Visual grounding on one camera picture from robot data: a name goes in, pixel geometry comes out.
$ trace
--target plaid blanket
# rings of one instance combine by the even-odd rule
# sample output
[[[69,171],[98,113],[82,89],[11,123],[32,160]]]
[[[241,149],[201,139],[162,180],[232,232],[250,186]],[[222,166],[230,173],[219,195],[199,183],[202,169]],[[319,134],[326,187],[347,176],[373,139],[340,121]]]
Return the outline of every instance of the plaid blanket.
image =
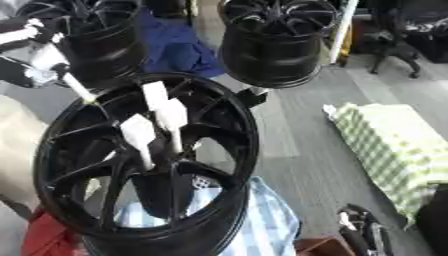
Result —
[[[373,182],[414,223],[448,183],[448,143],[408,105],[324,106]]]

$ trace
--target floor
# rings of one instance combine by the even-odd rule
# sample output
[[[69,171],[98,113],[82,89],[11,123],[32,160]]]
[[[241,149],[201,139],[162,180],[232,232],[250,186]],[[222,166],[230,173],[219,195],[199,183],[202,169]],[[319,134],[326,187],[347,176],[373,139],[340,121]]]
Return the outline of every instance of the floor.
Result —
[[[199,1],[195,24],[200,37],[215,49],[224,31],[216,1]],[[354,203],[371,210],[389,229],[396,256],[432,255],[414,228],[403,230],[403,219],[372,185],[321,111],[323,104],[345,102],[409,104],[448,139],[447,65],[419,62],[421,78],[411,80],[408,68],[399,61],[387,60],[380,75],[374,76],[366,71],[372,63],[368,56],[353,57],[345,69],[325,67],[301,87],[270,92],[267,103],[253,109],[262,142],[255,175],[263,177],[303,221],[302,237],[337,236],[338,209]],[[227,75],[215,79],[235,91],[246,87]],[[0,93],[25,103],[46,122],[74,99],[69,90],[54,87],[29,90],[0,84]],[[215,152],[202,156],[226,164],[227,157]]]

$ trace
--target chair wheel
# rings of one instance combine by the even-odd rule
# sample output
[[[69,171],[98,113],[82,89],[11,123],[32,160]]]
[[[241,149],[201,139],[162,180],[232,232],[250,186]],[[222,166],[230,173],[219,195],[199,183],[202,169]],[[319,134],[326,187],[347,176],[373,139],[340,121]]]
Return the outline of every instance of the chair wheel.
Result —
[[[417,72],[413,72],[413,73],[411,73],[411,74],[409,75],[409,77],[412,78],[412,79],[416,79],[416,78],[419,78],[419,77],[420,77],[420,74],[417,73]]]
[[[345,68],[345,66],[347,66],[348,59],[346,57],[339,58],[338,63],[339,63],[339,67]]]

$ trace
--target black wheel rim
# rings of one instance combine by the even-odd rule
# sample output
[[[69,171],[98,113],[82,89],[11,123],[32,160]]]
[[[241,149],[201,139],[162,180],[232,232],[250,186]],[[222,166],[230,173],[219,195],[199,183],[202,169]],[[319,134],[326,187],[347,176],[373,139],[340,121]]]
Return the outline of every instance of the black wheel rim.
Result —
[[[116,120],[123,121],[133,113],[147,115],[139,85],[160,80],[165,82],[170,97],[179,98],[189,108],[190,124],[182,130],[186,152],[165,159],[171,161],[169,169],[161,168],[148,174],[141,172],[141,165],[136,160],[138,154],[124,143],[117,130],[117,122],[110,118],[114,116]],[[204,225],[210,218],[219,218],[220,211],[232,205],[247,183],[256,162],[258,133],[250,111],[228,89],[191,75],[155,73],[117,80],[117,84],[121,87],[105,91],[99,97],[103,108],[85,106],[76,101],[44,135],[35,160],[34,179],[46,209],[64,225],[98,239],[120,239],[123,236],[127,239],[160,239]],[[202,137],[216,140],[235,158],[236,167],[232,175],[189,157],[193,145]],[[79,165],[79,155],[89,154],[86,153],[89,151],[86,145],[103,143],[103,140],[104,152],[99,153],[102,148],[94,146],[100,160],[87,166],[73,167]],[[116,152],[115,156],[102,160],[111,149]],[[118,196],[117,190],[124,184],[123,179],[167,172],[211,178],[220,184],[222,191],[208,206],[191,216],[180,216],[174,211],[170,216],[171,222],[164,226],[142,229],[117,226],[111,209]],[[74,196],[73,191],[86,180],[102,176],[113,177],[113,186],[107,190],[101,216],[95,218],[83,209],[79,196]]]
[[[85,36],[127,24],[140,6],[140,0],[35,0],[17,14],[38,18],[66,36]]]
[[[325,31],[333,25],[336,13],[331,4],[312,0],[224,0],[219,11],[227,25],[277,37]]]

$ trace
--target rim spoke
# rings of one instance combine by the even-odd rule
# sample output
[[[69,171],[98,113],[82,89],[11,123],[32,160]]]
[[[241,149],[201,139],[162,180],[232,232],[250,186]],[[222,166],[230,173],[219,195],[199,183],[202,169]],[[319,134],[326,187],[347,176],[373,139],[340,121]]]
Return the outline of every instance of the rim spoke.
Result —
[[[99,225],[102,228],[109,228],[115,226],[114,222],[114,210],[121,190],[126,185],[129,175],[123,171],[123,167],[126,164],[126,159],[120,159],[116,166],[112,170],[109,185],[107,187],[106,196],[101,210],[99,218]]]
[[[107,28],[107,21],[106,21],[105,13],[102,11],[97,11],[97,12],[95,12],[95,14],[98,17],[98,20],[100,21],[101,25],[104,28]]]
[[[251,15],[256,15],[258,13],[259,13],[259,11],[256,11],[256,10],[248,10],[246,12],[243,12],[241,14],[238,14],[238,15],[230,18],[230,22],[231,23],[239,22],[239,21],[243,20],[244,18],[247,18]]]
[[[180,219],[179,212],[179,193],[178,193],[178,175],[179,173],[175,168],[172,168],[170,171],[170,180],[171,180],[171,188],[170,188],[170,224],[173,225]]]
[[[297,33],[297,31],[291,26],[291,24],[289,24],[288,22],[285,21],[285,19],[280,19],[280,23],[286,28],[286,30],[288,31],[288,34],[291,34],[293,36],[298,35],[299,33]]]
[[[118,156],[103,160],[98,163],[69,171],[68,173],[54,179],[49,183],[49,187],[55,191],[68,191],[78,181],[85,181],[90,178],[108,176],[112,173],[112,166],[117,163]]]
[[[236,185],[233,175],[198,161],[183,160],[179,162],[178,170],[181,175],[195,174],[216,180],[225,190],[232,189]]]
[[[171,98],[177,98],[178,93],[187,85],[190,85],[192,82],[191,79],[185,79],[184,81],[182,81],[181,83],[177,84],[176,86],[174,86],[171,90],[168,91],[168,95]]]
[[[218,106],[220,103],[224,102],[224,100],[227,99],[226,95],[222,95],[221,97],[213,100],[212,102],[205,105],[202,109],[200,109],[193,117],[191,117],[191,120],[193,123],[198,122],[201,120],[201,118],[207,114],[210,110]]]
[[[100,124],[94,124],[77,130],[65,132],[59,134],[53,138],[52,141],[79,139],[80,137],[92,137],[107,136],[108,134],[117,134],[118,130],[113,126],[112,122],[104,122]]]

